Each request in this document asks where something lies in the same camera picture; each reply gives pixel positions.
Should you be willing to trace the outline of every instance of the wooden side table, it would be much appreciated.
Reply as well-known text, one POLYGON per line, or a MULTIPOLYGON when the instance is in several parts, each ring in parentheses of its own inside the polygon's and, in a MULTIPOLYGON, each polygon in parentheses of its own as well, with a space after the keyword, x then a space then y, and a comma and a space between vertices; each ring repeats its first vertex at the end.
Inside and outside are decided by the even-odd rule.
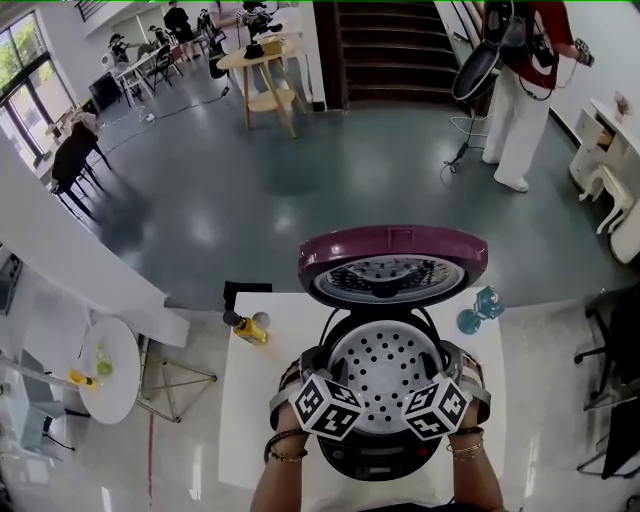
POLYGON ((246 50, 244 48, 241 48, 233 53, 230 53, 229 55, 226 55, 218 61, 217 66, 222 70, 242 68, 242 78, 244 81, 244 120, 247 125, 247 130, 251 129, 251 112, 269 112, 271 110, 278 110, 280 120, 282 121, 282 124, 284 125, 291 138, 297 138, 296 132, 293 129, 293 125, 291 124, 291 119, 289 119, 289 116, 284 109, 284 105, 288 105, 292 103, 294 99, 296 99, 298 101, 300 109, 302 110, 302 113, 306 114, 306 109, 304 103, 300 99, 300 96, 294 89, 289 75, 287 75, 284 68, 282 67, 282 61, 280 60, 284 54, 291 51, 291 48, 288 47, 288 43, 284 43, 282 45, 282 50, 279 53, 276 53, 274 55, 264 55, 262 57, 258 57, 257 59, 245 59, 245 51, 246 50), (273 77, 269 72, 268 64, 269 61, 272 60, 276 61, 277 67, 282 73, 282 76, 289 86, 289 89, 277 89, 274 85, 273 77), (269 88, 268 91, 262 92, 252 99, 248 98, 249 81, 247 69, 250 66, 258 66, 260 68, 264 81, 269 88))

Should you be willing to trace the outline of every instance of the window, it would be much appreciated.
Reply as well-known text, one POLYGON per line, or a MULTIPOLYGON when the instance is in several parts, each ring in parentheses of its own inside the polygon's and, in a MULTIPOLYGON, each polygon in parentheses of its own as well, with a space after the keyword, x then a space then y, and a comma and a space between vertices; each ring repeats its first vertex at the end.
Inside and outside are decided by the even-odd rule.
POLYGON ((73 107, 33 13, 0 32, 0 88, 0 127, 33 168, 53 145, 49 125, 73 107))
POLYGON ((27 146, 24 139, 21 137, 16 126, 13 124, 13 121, 4 108, 0 108, 0 126, 2 126, 4 133, 7 134, 7 137, 13 144, 15 150, 20 154, 25 163, 33 169, 33 159, 35 158, 35 155, 31 151, 29 146, 27 146))
POLYGON ((0 87, 4 87, 20 71, 20 61, 9 31, 0 34, 0 87))
POLYGON ((28 14, 11 26, 11 36, 23 66, 30 64, 44 53, 44 43, 33 14, 28 14))
POLYGON ((40 98, 42 105, 44 105, 54 122, 73 107, 67 90, 62 85, 62 80, 60 80, 50 60, 31 73, 29 80, 31 80, 36 90, 36 95, 40 98))

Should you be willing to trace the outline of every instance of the red shirt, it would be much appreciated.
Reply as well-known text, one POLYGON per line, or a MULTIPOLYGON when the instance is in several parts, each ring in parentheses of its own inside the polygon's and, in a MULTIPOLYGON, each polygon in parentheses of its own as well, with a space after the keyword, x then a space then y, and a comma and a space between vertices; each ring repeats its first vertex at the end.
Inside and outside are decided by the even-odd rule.
MULTIPOLYGON (((519 5, 527 6, 526 25, 527 25, 527 38, 531 40, 533 35, 534 20, 536 11, 540 14, 542 24, 540 29, 542 32, 547 33, 551 44, 564 43, 573 44, 573 36, 571 35, 571 28, 569 27, 569 17, 567 16, 567 8, 563 2, 518 2, 519 5)), ((504 63, 515 71, 522 78, 531 82, 532 84, 539 85, 545 89, 554 89, 556 86, 556 78, 558 74, 558 61, 560 56, 558 52, 550 49, 553 54, 553 65, 551 66, 551 72, 548 69, 544 71, 536 71, 531 65, 531 58, 533 56, 528 55, 527 49, 523 48, 520 52, 514 55, 509 55, 504 59, 504 63)))

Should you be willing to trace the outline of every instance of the white round table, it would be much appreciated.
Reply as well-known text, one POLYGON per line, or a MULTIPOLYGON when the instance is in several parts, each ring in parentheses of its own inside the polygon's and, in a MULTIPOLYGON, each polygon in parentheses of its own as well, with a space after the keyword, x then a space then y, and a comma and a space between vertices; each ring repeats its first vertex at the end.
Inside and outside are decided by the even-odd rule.
POLYGON ((78 370, 97 380, 97 389, 79 388, 89 414, 107 425, 122 421, 136 403, 140 386, 140 353, 136 337, 127 324, 117 318, 99 320, 85 337, 78 370), (108 377, 97 375, 99 343, 111 359, 113 372, 108 377))

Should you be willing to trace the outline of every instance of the staircase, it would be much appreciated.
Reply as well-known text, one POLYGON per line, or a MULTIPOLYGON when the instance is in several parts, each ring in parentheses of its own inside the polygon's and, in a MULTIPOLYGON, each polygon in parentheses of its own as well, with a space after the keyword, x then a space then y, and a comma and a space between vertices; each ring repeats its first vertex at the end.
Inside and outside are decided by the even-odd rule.
POLYGON ((458 71, 433 2, 339 2, 349 102, 455 103, 458 71))

